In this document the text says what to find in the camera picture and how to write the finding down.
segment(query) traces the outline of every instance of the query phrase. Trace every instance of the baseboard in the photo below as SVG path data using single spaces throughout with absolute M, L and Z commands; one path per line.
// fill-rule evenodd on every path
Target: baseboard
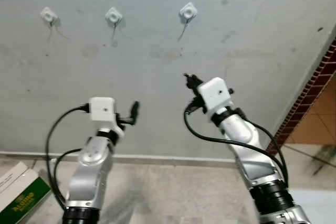
M 51 158 L 57 158 L 60 153 L 50 153 Z M 78 154 L 69 154 L 64 161 L 77 161 Z M 0 152 L 0 158 L 21 158 L 21 159 L 44 159 L 44 153 L 34 152 Z M 115 163 L 122 164 L 146 164 L 146 165 L 183 165 L 183 166 L 204 166 L 234 168 L 233 159 L 221 158 L 198 158 L 198 157 L 174 157 L 174 156 L 150 156 L 150 155 L 123 155 L 113 156 Z

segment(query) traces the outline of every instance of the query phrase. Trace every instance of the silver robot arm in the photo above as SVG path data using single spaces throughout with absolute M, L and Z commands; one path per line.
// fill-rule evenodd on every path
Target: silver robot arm
M 204 83 L 195 75 L 185 76 L 187 87 L 196 95 L 187 114 L 203 108 L 209 121 L 219 128 L 225 139 L 262 149 L 256 128 L 240 116 L 240 109 L 232 109 L 230 94 L 233 90 L 227 88 L 223 79 L 214 78 Z M 235 155 L 237 168 L 254 199 L 261 224 L 311 224 L 301 206 L 294 203 L 269 157 L 242 146 L 228 144 L 228 147 Z
M 97 133 L 91 137 L 78 157 L 78 168 L 72 176 L 66 197 L 63 224 L 93 224 L 99 220 L 107 177 L 112 169 L 112 154 L 124 137 L 123 124 L 134 125 L 139 103 L 135 102 L 129 118 L 115 112 L 113 98 L 90 100 L 91 120 Z

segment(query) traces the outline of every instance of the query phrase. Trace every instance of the white wall socket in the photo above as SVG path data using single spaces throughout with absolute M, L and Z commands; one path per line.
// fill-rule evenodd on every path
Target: white wall socket
M 45 7 L 42 12 L 40 13 L 41 18 L 44 20 L 44 22 L 53 25 L 58 17 L 56 15 L 56 13 L 54 13 L 49 7 Z
M 112 7 L 109 11 L 105 14 L 105 18 L 107 21 L 117 25 L 122 20 L 122 14 L 115 8 Z
M 183 17 L 186 20 L 191 20 L 197 15 L 197 9 L 195 8 L 193 3 L 186 4 L 181 10 L 180 10 L 180 16 Z

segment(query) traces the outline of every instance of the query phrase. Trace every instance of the cable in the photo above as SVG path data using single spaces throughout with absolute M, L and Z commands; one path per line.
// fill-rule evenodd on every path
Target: cable
M 63 202 L 65 202 L 65 198 L 64 196 L 62 195 L 61 191 L 59 190 L 58 188 L 58 184 L 57 184 L 57 167 L 58 167 L 58 164 L 62 161 L 62 159 L 70 154 L 70 153 L 74 153 L 74 152 L 80 152 L 82 149 L 74 149 L 74 150 L 70 150 L 70 151 L 67 151 L 65 153 L 63 153 L 61 156 L 59 156 L 57 159 L 56 159 L 56 162 L 55 162 L 55 165 L 54 165 L 54 176 L 53 176 L 53 180 L 54 180 L 54 185 L 55 185 L 55 192 L 54 194 L 57 195 L 57 197 L 59 197 Z
M 51 187 L 51 191 L 52 193 L 54 194 L 57 202 L 59 203 L 59 205 L 61 206 L 61 208 L 65 208 L 65 200 L 64 200 L 64 197 L 59 197 L 58 195 L 56 195 L 56 191 L 57 191 L 57 183 L 54 184 L 54 180 L 52 178 L 52 175 L 51 175 L 51 171 L 50 171 L 50 163 L 49 163 L 49 160 L 50 160 L 50 156 L 49 156 L 49 144 L 50 144 L 50 138 L 51 138 L 51 135 L 53 134 L 55 128 L 57 127 L 57 125 L 59 124 L 59 122 L 65 118 L 68 114 L 70 114 L 71 112 L 73 111 L 78 111 L 78 110 L 82 110 L 82 111 L 86 111 L 88 112 L 89 111 L 89 104 L 85 104 L 85 105 L 82 105 L 82 106 L 79 106 L 79 107 L 76 107 L 76 108 L 73 108 L 67 112 L 65 112 L 63 115 L 61 115 L 57 120 L 56 122 L 52 125 L 52 127 L 50 128 L 49 132 L 48 132 L 48 135 L 47 135 L 47 138 L 46 138 L 46 146 L 45 146 L 45 161 L 46 161 L 46 166 L 47 166 L 47 174 L 48 174 L 48 179 L 49 179 L 49 182 L 50 182 L 50 187 Z
M 286 165 L 285 158 L 283 157 L 284 155 L 282 154 L 282 151 L 280 150 L 280 147 L 279 147 L 277 141 L 276 141 L 275 138 L 272 136 L 272 134 L 271 134 L 267 129 L 265 129 L 264 127 L 261 127 L 260 125 L 254 123 L 254 122 L 251 122 L 251 121 L 248 120 L 247 118 L 244 118 L 244 120 L 245 120 L 246 122 L 249 122 L 250 124 L 252 124 L 255 128 L 258 128 L 258 129 L 262 130 L 263 132 L 265 132 L 265 133 L 268 135 L 268 137 L 271 139 L 273 145 L 275 146 L 276 150 L 277 150 L 278 153 L 279 153 L 280 160 L 281 160 L 281 163 L 282 163 L 284 172 L 285 172 L 285 173 L 284 173 L 284 179 L 285 179 L 285 182 L 286 182 L 286 184 L 287 184 L 287 186 L 288 186 L 289 181 L 288 181 L 288 170 L 287 170 L 287 165 Z
M 331 164 L 331 163 L 329 163 L 329 162 L 327 162 L 327 161 L 324 161 L 323 159 L 320 159 L 320 158 L 318 158 L 318 157 L 314 157 L 314 156 L 312 156 L 312 155 L 310 155 L 310 154 L 308 154 L 308 153 L 306 153 L 306 152 L 303 152 L 303 151 L 300 151 L 300 150 L 295 149 L 295 148 L 293 148 L 293 147 L 290 147 L 290 146 L 288 146 L 287 144 L 284 144 L 283 146 L 286 147 L 286 148 L 289 148 L 289 149 L 291 149 L 291 150 L 293 150 L 293 151 L 295 151 L 295 152 L 298 152 L 298 153 L 300 153 L 300 154 L 302 154 L 302 155 L 305 155 L 305 156 L 307 156 L 307 157 L 310 157 L 310 158 L 312 158 L 312 159 L 316 159 L 316 160 L 318 160 L 318 161 L 320 161 L 320 162 L 322 162 L 322 163 L 324 163 L 324 164 L 326 164 L 326 165 L 330 165 L 331 167 L 336 168 L 336 165 L 333 165 L 333 164 Z
M 187 115 L 189 115 L 188 109 L 189 109 L 189 105 L 184 110 L 183 119 L 184 119 L 185 126 L 188 128 L 188 130 L 194 136 L 196 136 L 196 137 L 198 137 L 200 139 L 206 140 L 206 141 L 214 142 L 214 143 L 224 143 L 224 144 L 238 145 L 238 146 L 245 147 L 245 148 L 251 149 L 253 151 L 256 151 L 256 152 L 264 154 L 265 156 L 269 157 L 271 160 L 273 160 L 278 165 L 279 169 L 281 170 L 282 176 L 284 177 L 285 183 L 287 183 L 286 179 L 285 179 L 285 169 L 284 169 L 283 165 L 280 163 L 280 161 L 278 161 L 274 156 L 272 156 L 268 152 L 266 152 L 266 151 L 264 151 L 264 150 L 262 150 L 260 148 L 254 147 L 252 145 L 249 145 L 249 144 L 244 144 L 244 143 L 241 143 L 241 142 L 232 141 L 232 140 L 228 140 L 228 139 L 220 139 L 220 138 L 207 137 L 207 136 L 203 136 L 203 135 L 200 135 L 197 132 L 195 132 L 191 128 L 191 126 L 190 126 L 190 124 L 188 122 L 188 118 L 187 118 Z

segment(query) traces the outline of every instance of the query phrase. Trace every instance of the concrete wall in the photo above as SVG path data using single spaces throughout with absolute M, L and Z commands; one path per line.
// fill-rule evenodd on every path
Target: concrete wall
M 177 41 L 188 2 L 198 16 Z M 39 16 L 45 6 L 68 38 L 49 34 Z M 112 6 L 124 15 L 113 41 L 104 19 Z M 122 114 L 134 100 L 142 105 L 118 153 L 230 157 L 186 130 L 192 94 L 182 74 L 225 78 L 234 103 L 275 132 L 336 20 L 336 0 L 0 0 L 0 8 L 0 151 L 13 152 L 42 152 L 63 111 L 109 96 Z M 201 113 L 191 121 L 219 136 Z M 88 115 L 71 115 L 51 151 L 81 147 L 91 133 Z

